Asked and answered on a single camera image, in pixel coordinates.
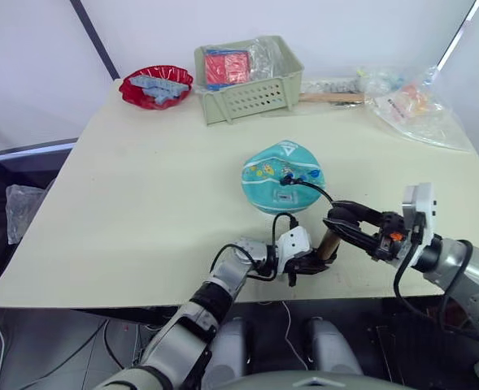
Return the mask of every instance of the beige tabletop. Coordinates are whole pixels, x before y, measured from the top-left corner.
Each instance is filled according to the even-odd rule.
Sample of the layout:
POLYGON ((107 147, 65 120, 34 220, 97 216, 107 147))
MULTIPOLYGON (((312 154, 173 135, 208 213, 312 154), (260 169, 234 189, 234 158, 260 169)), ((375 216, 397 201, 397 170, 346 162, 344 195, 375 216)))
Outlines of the beige tabletop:
MULTIPOLYGON (((217 250, 268 241, 272 216, 248 203, 243 163, 281 140, 308 148, 338 200, 401 213, 409 184, 432 182, 437 233, 479 247, 479 157, 403 139, 364 108, 248 117, 206 126, 196 96, 165 111, 121 100, 119 81, 91 119, 0 279, 0 307, 102 308, 185 302, 217 250)), ((297 213, 318 245, 328 211, 297 213)), ((281 230, 286 223, 281 223, 281 230)), ((332 267, 271 283, 239 301, 390 297, 395 269, 341 245, 332 267)), ((409 270, 403 294, 439 293, 409 270)))

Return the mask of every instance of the red bowl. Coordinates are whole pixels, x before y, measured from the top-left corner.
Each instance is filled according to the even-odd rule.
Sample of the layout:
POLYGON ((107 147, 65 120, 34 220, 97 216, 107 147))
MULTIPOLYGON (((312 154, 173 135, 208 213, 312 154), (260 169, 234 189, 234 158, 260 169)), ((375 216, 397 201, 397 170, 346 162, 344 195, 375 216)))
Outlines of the red bowl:
POLYGON ((192 76, 185 69, 174 67, 173 65, 156 65, 155 67, 144 67, 143 69, 135 71, 133 74, 125 77, 119 91, 122 93, 122 98, 126 102, 135 104, 136 106, 147 110, 165 110, 166 108, 175 106, 187 97, 192 89, 193 80, 192 76), (177 99, 168 99, 164 104, 156 104, 154 97, 145 95, 140 87, 131 84, 129 79, 139 75, 159 77, 160 79, 175 81, 177 83, 188 85, 189 90, 183 91, 177 99))

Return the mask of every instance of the green basket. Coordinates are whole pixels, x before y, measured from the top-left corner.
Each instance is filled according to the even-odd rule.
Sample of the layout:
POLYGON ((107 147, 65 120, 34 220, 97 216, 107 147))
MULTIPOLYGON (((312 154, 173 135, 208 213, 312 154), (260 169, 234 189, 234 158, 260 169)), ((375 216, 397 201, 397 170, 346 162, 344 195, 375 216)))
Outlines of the green basket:
MULTIPOLYGON (((303 76, 303 65, 295 54, 279 36, 271 36, 281 49, 287 75, 271 79, 251 81, 223 88, 216 92, 202 94, 202 105, 207 124, 214 124, 242 116, 258 114, 259 112, 288 107, 292 110, 298 102, 303 76)), ((222 46, 231 49, 241 49, 253 41, 225 43, 222 46)), ((205 87, 205 55, 204 46, 194 51, 196 62, 196 84, 205 87)))

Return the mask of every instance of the robotic hand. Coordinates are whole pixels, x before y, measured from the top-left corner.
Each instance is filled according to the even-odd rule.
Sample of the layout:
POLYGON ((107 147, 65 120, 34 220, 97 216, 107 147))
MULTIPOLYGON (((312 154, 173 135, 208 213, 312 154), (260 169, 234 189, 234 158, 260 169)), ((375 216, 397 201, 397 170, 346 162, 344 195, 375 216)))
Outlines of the robotic hand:
MULTIPOLYGON (((284 178, 283 185, 302 184, 284 178)), ((313 249, 309 234, 296 218, 290 218, 290 230, 275 241, 273 221, 272 244, 240 239, 228 244, 217 254, 209 278, 185 303, 147 346, 140 366, 122 370, 97 388, 108 390, 155 390, 196 388, 211 358, 209 344, 237 297, 247 277, 274 280, 287 273, 290 286, 297 274, 312 275, 328 268, 336 257, 341 241, 365 250, 374 260, 383 260, 397 267, 394 292, 397 298, 418 315, 402 298, 399 282, 408 267, 422 272, 424 278, 445 291, 438 307, 438 324, 446 332, 454 332, 479 341, 479 249, 468 241, 441 238, 434 234, 436 200, 430 184, 407 187, 403 216, 379 212, 352 201, 331 201, 327 218, 328 231, 320 246, 313 249), (378 227, 370 236, 360 229, 361 222, 378 227), (227 249, 233 255, 217 264, 227 249), (457 301, 472 320, 476 332, 462 331, 444 323, 449 298, 457 301)), ((404 388, 363 376, 334 375, 316 371, 287 371, 252 375, 239 379, 226 388, 295 388, 309 385, 332 385, 344 388, 404 388)))

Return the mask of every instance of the wooden handle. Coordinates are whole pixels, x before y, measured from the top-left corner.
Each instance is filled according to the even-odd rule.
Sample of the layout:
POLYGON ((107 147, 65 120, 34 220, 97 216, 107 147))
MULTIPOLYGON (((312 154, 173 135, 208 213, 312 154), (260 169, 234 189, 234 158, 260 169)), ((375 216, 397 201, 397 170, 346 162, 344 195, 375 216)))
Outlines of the wooden handle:
POLYGON ((301 93, 300 102, 349 102, 360 103, 364 101, 363 93, 301 93))

